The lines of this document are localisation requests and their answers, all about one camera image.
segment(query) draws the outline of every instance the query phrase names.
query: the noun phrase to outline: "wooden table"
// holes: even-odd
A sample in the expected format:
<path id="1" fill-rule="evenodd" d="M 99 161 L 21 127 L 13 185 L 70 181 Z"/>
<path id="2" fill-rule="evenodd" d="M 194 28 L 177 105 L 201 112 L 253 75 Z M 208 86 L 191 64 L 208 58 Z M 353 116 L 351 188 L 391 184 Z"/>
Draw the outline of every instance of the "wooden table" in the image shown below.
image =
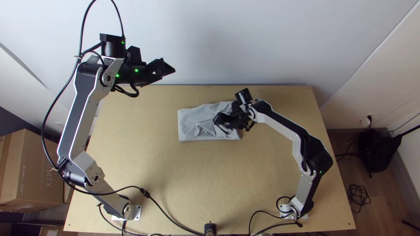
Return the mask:
<path id="1" fill-rule="evenodd" d="M 334 156 L 311 87 L 307 86 L 146 86 L 140 96 L 109 94 L 103 103 L 87 152 L 114 188 L 136 185 L 147 189 L 169 215 L 198 232 L 216 223 L 219 234 L 247 234 L 257 210 L 278 215 L 275 202 L 292 196 L 300 172 L 291 156 L 292 143 L 265 124 L 242 132 L 242 140 L 179 142 L 177 110 L 205 103 L 232 101 L 248 87 L 254 98 L 305 127 Z M 136 189 L 120 194 L 142 205 L 140 221 L 129 221 L 134 233 L 186 234 L 173 225 L 152 201 Z M 340 172 L 334 161 L 321 179 L 315 206 L 304 225 L 277 227 L 269 233 L 354 229 Z M 74 193 L 65 230 L 118 233 L 99 215 L 98 201 Z M 252 232 L 289 222 L 261 214 Z M 113 221 L 121 227 L 122 222 Z"/>

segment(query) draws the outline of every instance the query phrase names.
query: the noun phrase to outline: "robotic arm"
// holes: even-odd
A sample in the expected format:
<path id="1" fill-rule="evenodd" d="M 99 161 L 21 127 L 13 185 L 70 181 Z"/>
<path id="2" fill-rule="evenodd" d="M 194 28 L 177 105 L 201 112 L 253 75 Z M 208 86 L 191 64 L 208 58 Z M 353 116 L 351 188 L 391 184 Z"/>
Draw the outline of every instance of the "robotic arm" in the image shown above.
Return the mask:
<path id="1" fill-rule="evenodd" d="M 117 193 L 103 194 L 114 190 L 84 148 L 99 102 L 109 92 L 117 90 L 137 97 L 137 86 L 156 82 L 174 73 L 175 69 L 162 58 L 149 64 L 142 62 L 140 49 L 131 46 L 126 50 L 123 37 L 100 34 L 100 40 L 98 46 L 101 46 L 104 64 L 98 64 L 99 57 L 92 56 L 77 68 L 74 78 L 76 97 L 57 149 L 59 168 L 67 181 L 92 193 L 104 205 L 106 212 L 115 216 L 113 219 L 139 220 L 141 206 L 132 205 L 127 197 Z M 135 93 L 127 93 L 118 84 L 129 84 Z"/>
<path id="2" fill-rule="evenodd" d="M 218 113 L 213 122 L 227 128 L 244 128 L 249 131 L 255 123 L 266 123 L 293 143 L 292 155 L 299 165 L 301 178 L 295 196 L 289 203 L 277 206 L 282 216 L 295 221 L 307 218 L 312 209 L 312 198 L 321 177 L 333 165 L 333 160 L 325 146 L 306 129 L 273 111 L 270 104 L 259 98 L 253 99 L 249 90 L 243 89 L 235 94 L 231 115 Z"/>

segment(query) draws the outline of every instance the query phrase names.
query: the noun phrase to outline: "white wall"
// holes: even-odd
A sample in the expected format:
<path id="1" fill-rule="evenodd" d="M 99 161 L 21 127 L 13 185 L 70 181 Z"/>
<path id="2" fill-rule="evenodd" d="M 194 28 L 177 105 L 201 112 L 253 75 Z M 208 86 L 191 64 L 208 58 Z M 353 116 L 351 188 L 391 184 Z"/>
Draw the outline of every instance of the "white wall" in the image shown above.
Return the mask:
<path id="1" fill-rule="evenodd" d="M 417 107 L 417 111 L 412 112 L 411 114 L 406 115 L 405 117 L 401 118 L 400 120 L 392 123 L 388 129 L 393 130 L 399 127 L 400 125 L 404 124 L 410 118 L 415 116 L 417 113 L 420 112 L 420 108 Z M 402 128 L 395 131 L 394 136 L 400 133 L 403 133 L 416 125 L 420 124 L 420 116 L 413 119 L 407 125 L 403 126 Z M 401 155 L 402 160 L 408 170 L 408 173 L 411 177 L 411 180 L 414 183 L 414 187 L 416 188 L 417 194 L 420 196 L 420 130 L 413 131 L 402 138 L 402 142 L 400 147 L 398 148 L 398 152 Z"/>
<path id="2" fill-rule="evenodd" d="M 360 127 L 375 113 L 373 126 L 387 127 L 418 110 L 420 91 L 419 3 L 361 68 L 321 107 L 327 128 Z"/>
<path id="3" fill-rule="evenodd" d="M 177 72 L 165 84 L 310 84 L 332 96 L 417 0 L 117 1 L 127 45 Z M 87 0 L 3 1 L 0 42 L 57 93 L 77 54 Z M 89 12 L 84 48 L 120 34 L 110 1 Z M 61 100 L 70 107 L 74 93 Z"/>
<path id="4" fill-rule="evenodd" d="M 0 107 L 40 128 L 55 95 L 2 49 L 0 49 L 0 71 L 2 72 Z M 47 131 L 60 134 L 63 129 L 55 122 L 64 124 L 68 112 L 67 108 L 57 103 L 48 119 Z"/>

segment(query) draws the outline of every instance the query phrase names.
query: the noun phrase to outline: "gray cloth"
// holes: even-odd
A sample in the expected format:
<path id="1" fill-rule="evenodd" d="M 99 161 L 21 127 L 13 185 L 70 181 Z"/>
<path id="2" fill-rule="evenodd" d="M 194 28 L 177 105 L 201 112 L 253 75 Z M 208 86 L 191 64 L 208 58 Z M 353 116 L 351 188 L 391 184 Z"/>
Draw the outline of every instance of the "gray cloth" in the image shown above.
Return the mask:
<path id="1" fill-rule="evenodd" d="M 179 140 L 241 139 L 236 129 L 214 125 L 212 120 L 218 112 L 230 114 L 232 112 L 232 102 L 203 104 L 196 108 L 178 110 Z"/>

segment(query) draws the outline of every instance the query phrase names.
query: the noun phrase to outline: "black cable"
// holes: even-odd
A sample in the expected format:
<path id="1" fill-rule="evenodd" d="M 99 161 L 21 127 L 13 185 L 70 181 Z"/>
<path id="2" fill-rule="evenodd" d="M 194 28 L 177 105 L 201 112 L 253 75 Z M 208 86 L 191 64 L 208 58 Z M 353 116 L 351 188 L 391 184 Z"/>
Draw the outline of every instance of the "black cable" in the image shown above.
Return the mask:
<path id="1" fill-rule="evenodd" d="M 91 53 L 97 55 L 99 57 L 99 60 L 101 61 L 102 65 L 105 65 L 104 60 L 102 59 L 101 55 L 99 55 L 99 53 L 95 52 L 95 51 L 90 51 Z"/>
<path id="2" fill-rule="evenodd" d="M 259 213 L 259 212 L 261 212 L 261 213 L 265 213 L 265 214 L 267 214 L 267 215 L 270 215 L 270 216 L 272 216 L 272 217 L 274 217 L 274 218 L 277 218 L 277 219 L 283 219 L 283 218 L 286 218 L 286 217 L 288 217 L 288 216 L 290 216 L 291 214 L 292 214 L 292 212 L 290 212 L 289 214 L 287 214 L 287 215 L 285 215 L 285 216 L 276 216 L 276 215 L 273 215 L 273 214 L 271 214 L 271 213 L 268 213 L 268 212 L 266 212 L 266 211 L 256 211 L 256 212 L 254 212 L 254 214 L 251 216 L 251 218 L 249 219 L 249 224 L 248 224 L 248 236 L 251 236 L 251 222 L 252 222 L 252 218 L 254 218 L 254 216 L 257 214 L 257 213 Z"/>
<path id="3" fill-rule="evenodd" d="M 117 91 L 117 92 L 120 92 L 120 93 L 122 93 L 122 94 L 124 94 L 124 95 L 127 95 L 127 96 L 129 96 L 129 97 L 138 97 L 139 96 L 139 90 L 134 86 L 134 84 L 133 83 L 130 83 L 130 86 L 131 86 L 131 88 L 135 91 L 135 93 L 129 93 L 129 92 L 126 92 L 122 87 L 120 87 L 120 86 L 118 86 L 118 85 L 115 85 L 114 86 L 114 88 L 115 88 L 115 90 Z"/>
<path id="4" fill-rule="evenodd" d="M 117 230 L 119 230 L 119 231 L 121 231 L 121 233 L 122 233 L 122 235 L 124 235 L 124 233 L 128 233 L 128 234 L 131 234 L 131 235 L 134 235 L 134 236 L 148 236 L 148 235 L 144 235 L 144 234 L 138 234 L 138 233 L 132 233 L 132 232 L 130 232 L 130 231 L 126 231 L 125 229 L 120 229 L 120 228 L 118 228 L 117 226 L 115 226 L 115 225 L 113 225 L 111 222 L 109 222 L 109 220 L 107 220 L 106 218 L 105 218 L 105 216 L 104 216 L 104 214 L 102 213 L 102 210 L 101 210 L 101 205 L 102 205 L 102 203 L 99 203 L 97 206 L 98 206 L 98 208 L 99 208 L 99 213 L 101 214 L 101 216 L 102 216 L 102 218 L 110 225 L 110 226 L 112 226 L 112 227 L 114 227 L 115 229 L 117 229 Z M 154 233 L 154 234 L 150 234 L 149 236 L 164 236 L 163 234 L 159 234 L 159 233 Z"/>
<path id="5" fill-rule="evenodd" d="M 63 167 L 63 164 L 64 164 L 64 162 L 65 162 L 65 161 L 63 160 L 63 161 L 62 161 L 62 162 L 60 162 L 60 163 L 59 163 L 59 165 L 57 166 L 57 165 L 54 163 L 54 161 L 51 159 L 51 156 L 49 155 L 48 150 L 47 150 L 47 148 L 46 148 L 46 144 L 45 144 L 45 125 L 46 125 L 46 122 L 47 122 L 48 116 L 49 116 L 49 114 L 51 113 L 51 110 L 53 109 L 54 105 L 56 104 L 56 102 L 57 102 L 57 101 L 58 101 L 58 99 L 60 98 L 61 94 L 63 94 L 64 90 L 65 90 L 65 89 L 67 88 L 67 86 L 69 85 L 69 83 L 70 83 L 71 79 L 72 79 L 72 78 L 73 78 L 73 76 L 74 76 L 74 73 L 76 72 L 77 66 L 78 66 L 78 65 L 79 65 L 79 63 L 82 61 L 83 56 L 84 56 L 87 52 L 93 52 L 93 53 L 96 53 L 96 52 L 94 52 L 93 50 L 94 50 L 94 49 L 96 49 L 96 48 L 98 48 L 99 46 L 101 46 L 101 45 L 102 45 L 102 43 L 98 43 L 98 44 L 96 44 L 95 46 L 93 46 L 93 47 L 89 48 L 88 50 L 86 50 L 85 52 L 83 52 L 83 53 L 82 53 L 84 24 L 85 24 L 85 22 L 86 22 L 86 17 L 88 16 L 88 12 L 89 12 L 90 8 L 92 7 L 92 5 L 93 5 L 93 3 L 94 3 L 95 1 L 96 1 L 96 0 L 92 0 L 92 1 L 89 3 L 89 5 L 88 5 L 88 7 L 86 8 L 86 11 L 85 11 L 85 13 L 84 13 L 84 16 L 83 16 L 82 26 L 81 26 L 81 28 L 80 28 L 79 50 L 78 50 L 77 59 L 76 59 L 76 62 L 75 62 L 75 64 L 74 64 L 74 68 L 73 68 L 73 70 L 72 70 L 72 73 L 71 73 L 71 75 L 70 75 L 69 79 L 67 80 L 67 82 L 64 84 L 63 88 L 62 88 L 62 89 L 60 90 L 60 92 L 58 93 L 57 97 L 56 97 L 56 98 L 54 99 L 54 101 L 52 102 L 51 106 L 49 107 L 49 109 L 48 109 L 48 111 L 47 111 L 47 113 L 46 113 L 46 115 L 45 115 L 45 117 L 44 117 L 44 121 L 42 122 L 42 125 L 41 125 L 41 140 L 42 140 L 42 146 L 43 146 L 43 148 L 44 148 L 44 152 L 45 152 L 45 155 L 47 156 L 48 161 L 50 162 L 51 166 L 53 167 L 52 169 L 53 169 L 53 170 L 55 170 L 55 171 L 59 171 L 59 170 Z M 119 15 L 119 11 L 118 11 L 117 5 L 115 4 L 115 2 L 114 2 L 113 0 L 111 0 L 111 2 L 112 2 L 112 4 L 114 5 L 115 10 L 116 10 L 117 15 L 118 15 L 118 19 L 119 19 L 120 26 L 121 26 L 121 33 L 122 33 L 122 36 L 123 36 L 123 37 L 125 37 L 125 36 L 124 36 L 123 23 L 122 23 L 122 21 L 121 21 L 121 16 Z"/>
<path id="6" fill-rule="evenodd" d="M 413 116 L 410 120 L 408 120 L 407 122 L 405 122 L 404 124 L 402 124 L 401 126 L 399 126 L 398 128 L 393 129 L 393 130 L 389 131 L 388 133 L 386 133 L 386 136 L 391 136 L 391 135 L 393 135 L 393 134 L 394 134 L 394 132 L 395 132 L 396 130 L 398 130 L 399 128 L 401 128 L 401 127 L 405 126 L 408 122 L 412 121 L 412 120 L 413 120 L 414 118 L 416 118 L 418 115 L 420 115 L 420 112 L 419 112 L 419 113 L 417 113 L 415 116 Z"/>
<path id="7" fill-rule="evenodd" d="M 121 236 L 124 236 L 124 230 L 126 230 L 126 224 L 127 224 L 127 221 L 125 220 L 125 221 L 122 223 L 122 227 L 121 227 Z"/>
<path id="8" fill-rule="evenodd" d="M 192 233 L 192 234 L 195 234 L 195 235 L 198 235 L 198 236 L 204 236 L 202 233 L 198 233 L 198 232 L 195 232 L 194 230 L 192 230 L 192 229 L 188 229 L 188 228 L 186 228 L 185 226 L 182 226 L 181 224 L 178 224 L 177 222 L 175 222 L 173 219 L 171 219 L 167 214 L 166 214 L 166 212 L 162 209 L 162 207 L 152 198 L 152 197 L 149 197 L 150 198 L 150 200 L 152 200 L 154 203 L 155 203 L 155 205 L 160 209 L 160 211 L 166 216 L 166 218 L 168 218 L 168 220 L 170 220 L 172 223 L 174 223 L 176 226 L 178 226 L 179 228 L 181 228 L 181 229 L 183 229 L 183 230 L 185 230 L 185 231 L 187 231 L 187 232 L 190 232 L 190 233 Z"/>
<path id="9" fill-rule="evenodd" d="M 371 203 L 371 198 L 366 188 L 362 185 L 350 184 L 349 190 L 347 191 L 347 198 L 349 203 L 355 203 L 360 206 L 357 211 L 351 209 L 354 213 L 359 213 L 364 205 Z"/>
<path id="10" fill-rule="evenodd" d="M 302 225 L 301 223 L 299 223 L 299 222 L 295 221 L 295 222 L 293 222 L 293 223 L 283 223 L 283 224 L 277 224 L 277 225 L 273 225 L 273 226 L 267 227 L 267 228 L 265 228 L 265 229 L 263 229 L 263 230 L 258 231 L 258 233 L 254 234 L 254 235 L 261 234 L 261 233 L 263 233 L 263 232 L 265 232 L 265 231 L 267 231 L 267 230 L 269 230 L 269 229 L 275 228 L 275 227 L 279 227 L 279 226 L 287 226 L 287 225 L 297 225 L 297 226 L 299 226 L 299 227 L 303 227 L 303 225 Z"/>
<path id="11" fill-rule="evenodd" d="M 276 208 L 277 208 L 277 210 L 279 210 L 281 213 L 289 213 L 290 211 L 288 211 L 288 212 L 284 212 L 284 211 L 282 211 L 282 210 L 280 210 L 280 208 L 279 208 L 279 201 L 281 200 L 281 199 L 283 199 L 283 198 L 288 198 L 289 199 L 289 202 L 290 202 L 290 200 L 293 198 L 290 198 L 290 197 L 288 197 L 288 196 L 283 196 L 283 197 L 279 197 L 278 199 L 277 199 L 277 201 L 276 201 Z"/>
<path id="12" fill-rule="evenodd" d="M 86 17 L 88 15 L 89 9 L 91 8 L 91 6 L 93 5 L 93 3 L 96 0 L 92 0 L 91 3 L 89 4 L 89 6 L 87 7 L 84 16 L 83 16 L 83 20 L 82 20 L 82 26 L 80 28 L 80 39 L 79 39 L 79 51 L 78 51 L 78 55 L 77 55 L 77 59 L 76 59 L 76 63 L 74 64 L 74 68 L 73 71 L 69 77 L 69 79 L 67 80 L 67 82 L 64 84 L 63 88 L 60 90 L 60 92 L 58 93 L 57 97 L 54 99 L 54 101 L 52 102 L 51 106 L 49 107 L 47 114 L 45 115 L 44 121 L 42 122 L 41 125 L 41 140 L 42 140 L 42 146 L 44 148 L 44 152 L 45 155 L 47 156 L 48 161 L 50 162 L 51 166 L 53 167 L 53 169 L 55 171 L 59 171 L 62 167 L 61 166 L 56 166 L 56 164 L 54 163 L 54 161 L 51 159 L 46 144 L 45 144 L 45 124 L 47 122 L 47 118 L 49 116 L 49 114 L 51 113 L 51 110 L 53 109 L 54 105 L 56 104 L 56 102 L 58 101 L 58 99 L 60 98 L 61 94 L 64 92 L 64 90 L 67 88 L 67 86 L 69 85 L 71 79 L 73 78 L 74 73 L 76 72 L 77 66 L 79 65 L 79 63 L 82 60 L 82 42 L 83 42 L 83 30 L 84 30 L 84 23 L 86 21 Z"/>
<path id="13" fill-rule="evenodd" d="M 121 26 L 121 36 L 124 38 L 124 40 L 125 40 L 125 35 L 124 35 L 124 28 L 123 28 L 123 22 L 121 21 L 121 16 L 119 15 L 119 11 L 118 11 L 118 7 L 117 7 L 117 5 L 114 3 L 114 0 L 111 0 L 111 2 L 112 2 L 112 4 L 114 5 L 114 7 L 115 7 L 115 11 L 117 12 L 117 15 L 118 15 L 118 19 L 119 19 L 119 25 Z"/>
<path id="14" fill-rule="evenodd" d="M 349 150 L 350 150 L 350 147 L 355 143 L 357 141 L 357 139 L 356 140 L 354 140 L 354 141 L 352 141 L 351 143 L 350 143 L 350 145 L 347 147 L 347 149 L 346 149 L 346 151 L 344 152 L 344 154 L 339 154 L 339 155 L 336 155 L 336 157 L 337 156 L 342 156 L 341 158 L 339 158 L 338 160 L 337 160 L 337 162 L 339 162 L 341 159 L 343 159 L 345 156 L 347 156 L 347 155 L 351 155 L 351 154 L 348 154 L 348 152 L 349 152 Z"/>
<path id="15" fill-rule="evenodd" d="M 420 231 L 420 228 L 419 227 L 413 225 L 412 223 L 410 223 L 408 221 L 403 220 L 403 221 L 401 221 L 401 223 L 403 223 L 404 225 L 410 226 L 413 229 L 416 229 L 416 230 Z"/>

